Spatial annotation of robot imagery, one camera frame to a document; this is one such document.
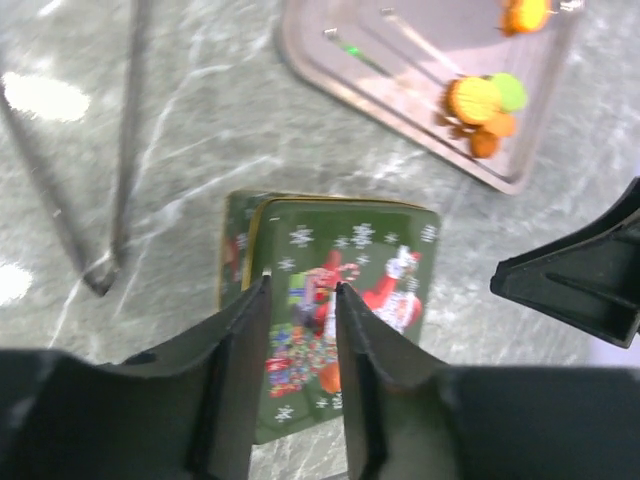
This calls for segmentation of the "green christmas cookie tin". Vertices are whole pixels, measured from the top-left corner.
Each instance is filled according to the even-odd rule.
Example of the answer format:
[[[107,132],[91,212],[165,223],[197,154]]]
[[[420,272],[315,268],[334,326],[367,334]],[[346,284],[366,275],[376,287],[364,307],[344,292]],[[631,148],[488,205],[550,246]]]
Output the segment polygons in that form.
[[[232,303],[242,290],[251,220],[258,206],[275,196],[275,192],[243,189],[226,197],[218,282],[220,309]]]

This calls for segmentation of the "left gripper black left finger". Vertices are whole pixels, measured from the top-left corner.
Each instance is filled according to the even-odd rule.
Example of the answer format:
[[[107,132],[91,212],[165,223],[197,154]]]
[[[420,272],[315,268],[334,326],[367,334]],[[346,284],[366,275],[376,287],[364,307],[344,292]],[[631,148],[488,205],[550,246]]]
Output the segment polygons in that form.
[[[244,479],[271,321],[263,277],[228,307],[120,364],[1,354],[5,479]]]

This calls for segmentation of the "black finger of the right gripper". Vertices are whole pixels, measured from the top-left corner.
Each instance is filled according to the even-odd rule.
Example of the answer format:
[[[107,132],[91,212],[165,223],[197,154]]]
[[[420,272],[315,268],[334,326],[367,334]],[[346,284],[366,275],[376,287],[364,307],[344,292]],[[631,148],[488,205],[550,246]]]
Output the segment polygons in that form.
[[[639,333],[639,179],[582,229],[500,262],[490,291],[628,348]]]

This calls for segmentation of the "gold tin lid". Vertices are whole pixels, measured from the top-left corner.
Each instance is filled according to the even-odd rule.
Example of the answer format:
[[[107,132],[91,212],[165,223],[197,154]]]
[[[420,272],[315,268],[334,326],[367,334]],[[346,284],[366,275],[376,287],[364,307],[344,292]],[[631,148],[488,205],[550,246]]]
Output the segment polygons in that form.
[[[437,213],[397,201],[271,194],[257,203],[243,280],[268,277],[272,308],[257,444],[342,414],[349,315],[418,341],[440,227]]]

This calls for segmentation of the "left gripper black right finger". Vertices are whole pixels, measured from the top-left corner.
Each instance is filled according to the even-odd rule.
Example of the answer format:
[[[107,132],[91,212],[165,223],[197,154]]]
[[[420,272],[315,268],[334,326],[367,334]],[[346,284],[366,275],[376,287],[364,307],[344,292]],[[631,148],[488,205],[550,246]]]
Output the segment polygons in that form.
[[[364,313],[341,367],[352,479],[635,479],[639,373],[464,366]]]

